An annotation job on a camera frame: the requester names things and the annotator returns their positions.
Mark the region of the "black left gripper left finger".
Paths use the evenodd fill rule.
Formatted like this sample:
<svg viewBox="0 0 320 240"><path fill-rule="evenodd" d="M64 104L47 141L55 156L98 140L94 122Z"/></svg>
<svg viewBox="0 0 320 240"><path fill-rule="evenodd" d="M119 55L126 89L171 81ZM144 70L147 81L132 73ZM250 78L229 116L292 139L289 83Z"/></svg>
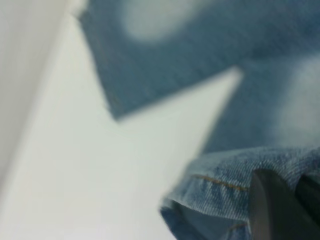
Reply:
<svg viewBox="0 0 320 240"><path fill-rule="evenodd" d="M288 184L272 170L252 173L249 189L249 225L254 240L319 240L320 222L314 222Z"/></svg>

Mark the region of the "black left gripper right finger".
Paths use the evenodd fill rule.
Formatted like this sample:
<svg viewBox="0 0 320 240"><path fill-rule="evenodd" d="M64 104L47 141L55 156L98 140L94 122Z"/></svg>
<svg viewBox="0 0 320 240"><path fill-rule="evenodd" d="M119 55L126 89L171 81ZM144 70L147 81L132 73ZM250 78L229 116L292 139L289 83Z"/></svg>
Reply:
<svg viewBox="0 0 320 240"><path fill-rule="evenodd" d="M320 184L303 175L295 188L295 197L315 223L320 222Z"/></svg>

